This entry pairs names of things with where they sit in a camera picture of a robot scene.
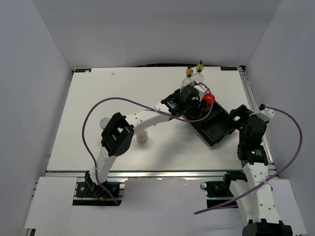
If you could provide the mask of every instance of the white tabletop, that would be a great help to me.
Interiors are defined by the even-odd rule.
[[[93,68],[74,73],[63,116],[59,125],[49,171],[87,171],[93,162],[81,138],[83,121],[98,101],[112,96],[154,106],[179,88],[185,67]],[[242,104],[248,106],[238,71],[206,67],[205,83],[228,112]],[[86,140],[98,156],[101,141],[99,121],[116,112],[122,115],[143,110],[124,101],[108,101],[90,116]],[[188,171],[241,169],[237,157],[238,131],[210,147],[193,127],[178,120],[149,128],[149,140],[140,144],[134,137],[131,147],[117,158],[112,171]]]

